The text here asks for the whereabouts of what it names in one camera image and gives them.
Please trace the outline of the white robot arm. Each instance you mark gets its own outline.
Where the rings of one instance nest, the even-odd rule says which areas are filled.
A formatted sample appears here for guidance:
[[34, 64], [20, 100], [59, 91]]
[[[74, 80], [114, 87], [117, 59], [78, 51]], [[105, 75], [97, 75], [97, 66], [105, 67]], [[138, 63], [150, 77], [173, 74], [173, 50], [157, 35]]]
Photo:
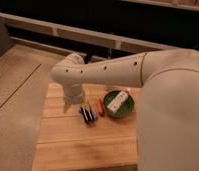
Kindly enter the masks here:
[[138, 171], [199, 171], [199, 51], [152, 51], [90, 64], [73, 53], [51, 75], [70, 103], [84, 96], [84, 83], [139, 87]]

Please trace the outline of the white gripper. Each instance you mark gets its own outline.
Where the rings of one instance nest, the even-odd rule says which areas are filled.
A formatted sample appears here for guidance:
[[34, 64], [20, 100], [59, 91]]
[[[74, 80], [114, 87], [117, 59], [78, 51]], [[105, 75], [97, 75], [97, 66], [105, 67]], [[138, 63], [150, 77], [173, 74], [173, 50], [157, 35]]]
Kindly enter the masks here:
[[[79, 88], [72, 88], [72, 87], [64, 87], [64, 101], [69, 103], [69, 104], [79, 104], [84, 101], [84, 90], [79, 87]], [[69, 104], [64, 104], [63, 112], [64, 114], [67, 113], [70, 105]], [[85, 99], [85, 107], [87, 109], [90, 109], [90, 103], [88, 99]]]

